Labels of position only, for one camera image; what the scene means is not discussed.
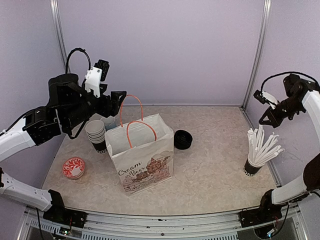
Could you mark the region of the white paper takeout bag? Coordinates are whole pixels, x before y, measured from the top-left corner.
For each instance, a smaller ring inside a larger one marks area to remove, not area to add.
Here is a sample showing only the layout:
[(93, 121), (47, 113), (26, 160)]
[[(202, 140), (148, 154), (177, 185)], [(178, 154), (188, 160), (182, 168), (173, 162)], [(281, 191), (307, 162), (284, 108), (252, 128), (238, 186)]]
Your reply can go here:
[(173, 176), (174, 131), (160, 114), (121, 122), (104, 136), (126, 195), (141, 192)]

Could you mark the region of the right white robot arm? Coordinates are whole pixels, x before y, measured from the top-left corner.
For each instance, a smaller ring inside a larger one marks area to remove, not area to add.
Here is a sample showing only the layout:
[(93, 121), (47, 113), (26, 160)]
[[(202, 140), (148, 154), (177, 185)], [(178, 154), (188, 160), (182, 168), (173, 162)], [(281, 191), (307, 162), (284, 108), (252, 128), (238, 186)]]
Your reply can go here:
[[(284, 123), (281, 133), (288, 151), (281, 159), (285, 167), (293, 167), (295, 177), (266, 194), (269, 202), (255, 212), (260, 222), (268, 221), (275, 214), (276, 205), (300, 201), (320, 188), (320, 85), (315, 78), (297, 71), (277, 73), (262, 84), (279, 76), (284, 76), (286, 99), (278, 101), (263, 88), (256, 90), (254, 97), (269, 105), (259, 124), (277, 128)], [(301, 171), (294, 163), (289, 163), (293, 158), (302, 167)]]

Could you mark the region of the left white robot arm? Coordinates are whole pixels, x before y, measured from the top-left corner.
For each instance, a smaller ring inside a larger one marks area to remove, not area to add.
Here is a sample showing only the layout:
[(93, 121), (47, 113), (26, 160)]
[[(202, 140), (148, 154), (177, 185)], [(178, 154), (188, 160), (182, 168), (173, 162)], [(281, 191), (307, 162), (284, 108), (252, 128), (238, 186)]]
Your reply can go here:
[[(49, 99), (46, 105), (23, 113), (0, 134), (0, 160), (2, 162), (18, 156), (22, 163), (23, 151), (65, 134), (76, 139), (89, 119), (99, 114), (116, 116), (127, 96), (127, 91), (112, 91), (105, 95), (107, 85), (103, 78), (86, 79), (79, 85), (75, 73), (65, 73), (48, 81)], [(70, 218), (61, 194), (55, 190), (43, 190), (10, 177), (0, 171), (0, 193), (20, 203), (47, 212), (63, 223)]]

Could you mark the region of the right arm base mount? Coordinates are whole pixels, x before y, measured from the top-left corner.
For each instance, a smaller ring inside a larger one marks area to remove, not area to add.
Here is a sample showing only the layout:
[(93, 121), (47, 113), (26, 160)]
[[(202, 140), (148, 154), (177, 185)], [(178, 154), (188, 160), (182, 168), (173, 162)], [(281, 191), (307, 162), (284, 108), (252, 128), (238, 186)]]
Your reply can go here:
[(239, 213), (239, 220), (242, 228), (260, 225), (275, 221), (282, 218), (282, 207), (267, 207), (267, 208), (244, 208)]

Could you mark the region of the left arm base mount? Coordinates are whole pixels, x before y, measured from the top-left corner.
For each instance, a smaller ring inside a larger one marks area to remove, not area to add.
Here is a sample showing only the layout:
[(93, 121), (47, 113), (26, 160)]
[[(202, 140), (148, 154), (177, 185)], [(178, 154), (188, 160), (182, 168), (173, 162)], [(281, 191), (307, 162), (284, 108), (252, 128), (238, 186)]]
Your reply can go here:
[(87, 219), (87, 213), (68, 208), (51, 208), (43, 213), (43, 218), (54, 223), (83, 228)]

